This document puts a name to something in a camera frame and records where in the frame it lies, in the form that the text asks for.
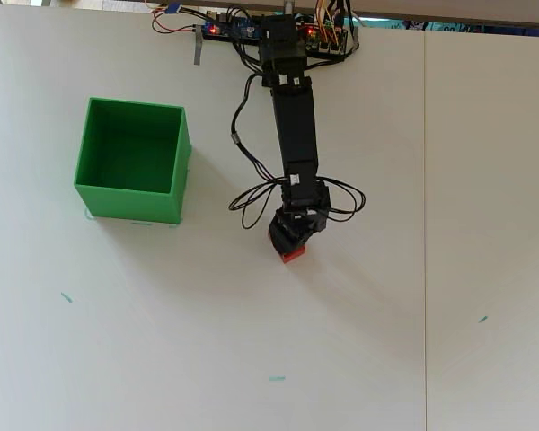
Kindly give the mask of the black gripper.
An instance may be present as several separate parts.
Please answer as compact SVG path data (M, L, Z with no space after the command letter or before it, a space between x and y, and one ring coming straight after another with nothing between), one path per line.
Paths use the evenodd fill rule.
M302 249L315 233L325 229L331 200L323 180L314 180L308 187L283 185L281 197L282 206L269 224L269 237L275 251L284 257Z

